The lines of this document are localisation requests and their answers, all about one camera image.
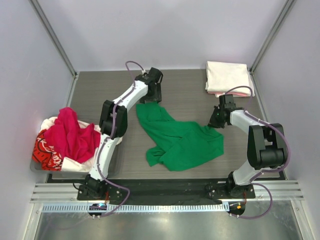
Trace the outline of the green t shirt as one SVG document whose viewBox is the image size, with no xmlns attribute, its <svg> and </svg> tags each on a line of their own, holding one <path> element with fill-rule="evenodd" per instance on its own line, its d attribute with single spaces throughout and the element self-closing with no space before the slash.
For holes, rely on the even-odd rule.
<svg viewBox="0 0 320 240">
<path fill-rule="evenodd" d="M 195 121 L 177 121 L 158 103 L 136 105 L 138 121 L 155 146 L 146 151 L 149 166 L 171 172 L 198 167 L 224 154 L 224 136 Z"/>
</svg>

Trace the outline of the clear plastic bin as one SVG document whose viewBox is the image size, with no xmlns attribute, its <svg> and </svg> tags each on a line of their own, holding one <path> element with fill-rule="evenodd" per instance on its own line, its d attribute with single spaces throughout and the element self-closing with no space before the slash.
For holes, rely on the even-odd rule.
<svg viewBox="0 0 320 240">
<path fill-rule="evenodd" d="M 50 118 L 47 118 L 45 120 L 43 120 L 41 127 L 40 127 L 40 131 L 42 130 L 47 130 L 49 129 L 51 126 L 54 125 L 55 120 L 57 119 L 57 116 L 52 116 Z M 78 124 L 80 126 L 80 128 L 86 128 L 89 123 L 87 122 L 83 122 L 81 120 L 78 120 Z M 123 137 L 121 137 L 118 142 L 117 145 L 114 149 L 112 158 L 110 160 L 109 163 L 109 167 L 108 167 L 108 173 L 109 176 L 111 177 L 111 175 L 116 174 L 117 172 L 117 168 L 118 168 L 118 164 L 117 164 L 117 158 L 120 154 L 120 148 L 122 145 L 122 140 Z M 94 164 L 94 157 L 90 158 L 88 161 L 86 161 L 83 164 L 80 164 L 74 160 L 71 159 L 65 159 L 66 162 L 62 162 L 62 169 L 61 171 L 50 171 L 50 170 L 41 170 L 41 166 L 39 163 L 34 162 L 31 159 L 30 162 L 30 169 L 32 172 L 34 173 L 47 173 L 47 174 L 53 174 L 53 173 L 58 173 L 58 172 L 62 172 L 62 176 L 65 178 L 75 178 L 74 176 L 82 176 L 82 175 L 86 175 L 89 173 L 89 171 L 92 169 L 93 164 Z"/>
</svg>

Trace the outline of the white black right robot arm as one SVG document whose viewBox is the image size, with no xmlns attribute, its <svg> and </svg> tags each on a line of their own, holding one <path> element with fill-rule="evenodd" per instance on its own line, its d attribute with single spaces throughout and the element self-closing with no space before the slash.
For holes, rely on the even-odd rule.
<svg viewBox="0 0 320 240">
<path fill-rule="evenodd" d="M 229 173 L 225 183 L 206 186 L 208 197 L 213 200 L 253 198 L 253 181 L 261 174 L 280 169 L 288 159 L 288 145 L 284 129 L 279 123 L 264 123 L 237 107 L 231 94 L 219 96 L 209 120 L 209 127 L 235 126 L 247 134 L 246 162 Z"/>
</svg>

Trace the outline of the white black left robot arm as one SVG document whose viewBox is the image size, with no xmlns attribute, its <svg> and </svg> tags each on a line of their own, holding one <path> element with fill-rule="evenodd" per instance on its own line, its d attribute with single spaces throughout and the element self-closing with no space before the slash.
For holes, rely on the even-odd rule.
<svg viewBox="0 0 320 240">
<path fill-rule="evenodd" d="M 118 141 L 128 129 L 128 113 L 137 102 L 161 102 L 162 80 L 163 73 L 159 69 L 142 70 L 122 95 L 104 101 L 99 119 L 100 144 L 94 154 L 92 169 L 79 185 L 78 200 L 102 200 L 107 196 L 110 162 Z"/>
</svg>

